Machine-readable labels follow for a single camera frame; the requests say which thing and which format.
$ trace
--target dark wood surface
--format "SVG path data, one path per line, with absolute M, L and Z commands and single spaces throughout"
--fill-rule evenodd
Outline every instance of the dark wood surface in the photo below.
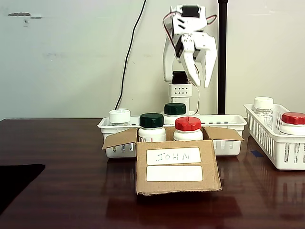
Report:
M 108 160 L 98 122 L 0 122 L 0 165 L 45 165 L 0 174 L 2 200 L 16 174 L 33 177 L 0 215 L 0 229 L 305 228 L 305 172 L 255 157 L 263 152 L 247 129 L 239 156 L 217 157 L 222 191 L 137 198 L 135 160 Z

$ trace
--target cardboard box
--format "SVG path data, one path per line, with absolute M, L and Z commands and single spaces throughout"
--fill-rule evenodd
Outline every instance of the cardboard box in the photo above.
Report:
M 166 142 L 138 142 L 138 129 L 108 136 L 102 149 L 136 144 L 136 193 L 220 191 L 213 140 L 244 141 L 236 130 L 204 127 L 203 141 L 173 140 L 174 127 L 166 127 Z

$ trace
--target blue tape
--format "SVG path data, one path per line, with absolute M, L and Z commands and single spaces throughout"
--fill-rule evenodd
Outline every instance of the blue tape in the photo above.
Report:
M 264 157 L 264 155 L 262 155 L 260 152 L 258 152 L 257 150 L 252 150 L 251 153 L 256 156 L 256 157 Z

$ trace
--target white plastic basket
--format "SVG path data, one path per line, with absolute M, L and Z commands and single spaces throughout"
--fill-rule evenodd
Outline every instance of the white plastic basket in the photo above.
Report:
M 202 126 L 216 126 L 234 129 L 238 132 L 240 136 L 243 134 L 244 126 L 247 122 L 240 115 L 199 115 L 198 117 Z M 115 134 L 120 131 L 127 130 L 129 128 L 138 128 L 139 117 L 131 117 L 130 125 L 125 126 L 115 126 L 111 125 L 109 118 L 104 118 L 98 124 L 101 129 L 104 139 L 107 136 Z M 217 156 L 236 156 L 240 153 L 241 142 L 238 141 L 220 141 L 214 140 L 214 149 Z M 107 157 L 135 157 L 135 145 L 127 144 L 124 146 L 117 146 L 113 148 L 106 149 Z
M 305 136 L 281 135 L 279 131 L 282 114 L 289 110 L 275 104 L 270 129 L 253 112 L 253 104 L 244 106 L 248 115 L 249 133 L 274 166 L 280 170 L 305 170 Z

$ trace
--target medicine bottle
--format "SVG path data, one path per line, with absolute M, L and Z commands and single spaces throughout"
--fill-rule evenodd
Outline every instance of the medicine bottle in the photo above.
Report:
M 195 117 L 181 117 L 175 121 L 174 141 L 203 140 L 201 121 Z
M 297 112 L 284 113 L 280 132 L 283 135 L 305 135 L 305 114 Z
M 165 142 L 164 116 L 160 113 L 146 113 L 140 116 L 139 142 Z
M 273 98 L 269 97 L 256 97 L 254 99 L 254 113 L 265 123 L 270 129 L 272 129 L 273 123 Z
M 129 125 L 130 122 L 130 110 L 126 109 L 117 109 L 117 110 L 112 110 L 109 111 L 109 122 L 110 125 Z M 113 152 L 124 152 L 125 148 L 130 151 L 133 151 L 133 144 L 128 144 L 128 145 L 121 145 L 121 146 L 114 146 L 112 147 Z
M 175 125 L 177 118 L 186 114 L 186 105 L 179 103 L 169 103 L 164 106 L 164 124 Z
M 109 122 L 111 125 L 128 125 L 130 122 L 130 110 L 117 109 L 109 111 Z

